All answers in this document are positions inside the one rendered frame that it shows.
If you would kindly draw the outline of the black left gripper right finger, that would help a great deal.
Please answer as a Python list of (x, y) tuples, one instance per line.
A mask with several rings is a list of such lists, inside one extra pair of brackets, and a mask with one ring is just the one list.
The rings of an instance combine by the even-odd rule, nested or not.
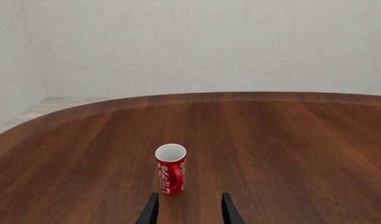
[(245, 224), (227, 192), (222, 194), (221, 210), (224, 224)]

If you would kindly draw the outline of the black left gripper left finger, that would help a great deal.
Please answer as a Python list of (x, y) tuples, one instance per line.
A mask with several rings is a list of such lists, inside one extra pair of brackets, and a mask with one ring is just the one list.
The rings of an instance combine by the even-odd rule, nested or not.
[(153, 192), (147, 201), (146, 206), (136, 220), (135, 224), (157, 224), (159, 200), (158, 193)]

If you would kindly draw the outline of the red mug with white pattern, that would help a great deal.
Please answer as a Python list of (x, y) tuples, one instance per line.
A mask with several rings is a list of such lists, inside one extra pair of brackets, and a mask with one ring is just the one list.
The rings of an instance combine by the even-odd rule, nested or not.
[(180, 195), (185, 188), (186, 149), (166, 144), (155, 151), (160, 188), (165, 195)]

